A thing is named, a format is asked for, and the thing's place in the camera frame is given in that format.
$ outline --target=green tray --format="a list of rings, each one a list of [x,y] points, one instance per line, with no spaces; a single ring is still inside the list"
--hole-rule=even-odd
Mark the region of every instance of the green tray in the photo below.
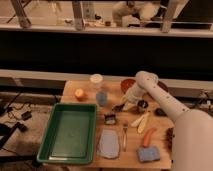
[[[89,164],[93,159],[96,105],[56,104],[38,152],[41,163]]]

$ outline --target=orange carrot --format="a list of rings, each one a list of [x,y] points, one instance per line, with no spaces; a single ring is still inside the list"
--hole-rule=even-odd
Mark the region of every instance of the orange carrot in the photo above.
[[[157,130],[157,128],[150,128],[144,135],[143,137],[143,142],[142,142],[142,146],[143,147],[149,147],[150,144],[150,140],[151,140],[151,136],[152,134]]]

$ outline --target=blue cup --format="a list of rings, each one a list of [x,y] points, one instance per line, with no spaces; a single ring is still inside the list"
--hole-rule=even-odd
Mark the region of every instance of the blue cup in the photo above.
[[[96,101],[99,106],[104,107],[107,104],[107,94],[103,91],[100,91],[96,94]]]

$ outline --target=wooden countertop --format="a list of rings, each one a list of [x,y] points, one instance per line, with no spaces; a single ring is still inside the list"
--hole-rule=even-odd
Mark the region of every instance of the wooden countertop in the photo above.
[[[87,97],[84,101],[79,102],[74,96],[74,92],[77,88],[82,88],[85,90]],[[102,90],[107,92],[108,104],[106,107],[99,107],[97,105],[97,126],[96,126],[96,140],[94,148],[94,158],[93,162],[86,167],[93,168],[137,168],[137,169],[170,169],[171,168],[171,156],[165,141],[165,134],[167,128],[173,127],[173,123],[167,117],[157,117],[154,115],[154,110],[158,107],[158,104],[150,98],[148,95],[144,97],[148,101],[148,110],[151,111],[146,129],[151,127],[156,127],[157,131],[152,135],[151,145],[158,147],[160,151],[161,160],[150,162],[150,163],[140,163],[136,150],[140,147],[144,132],[142,134],[137,133],[136,128],[129,126],[127,132],[127,150],[123,152],[122,150],[122,139],[123,139],[123,128],[122,124],[128,121],[130,124],[132,121],[137,119],[140,115],[134,114],[134,110],[128,112],[119,112],[116,114],[117,124],[113,126],[104,125],[104,114],[107,113],[114,105],[118,104],[123,96],[120,90],[120,82],[103,82]],[[97,90],[95,90],[89,81],[67,81],[61,103],[93,103],[96,104],[95,95]],[[96,154],[96,147],[98,140],[100,138],[101,131],[103,129],[113,129],[116,130],[120,141],[120,155],[117,159],[105,159]]]

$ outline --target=metal fork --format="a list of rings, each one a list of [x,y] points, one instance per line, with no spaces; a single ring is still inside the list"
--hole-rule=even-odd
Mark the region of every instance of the metal fork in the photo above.
[[[127,129],[128,129],[128,122],[126,121],[125,123],[123,123],[123,132],[124,132],[124,136],[123,136],[123,151],[126,151]]]

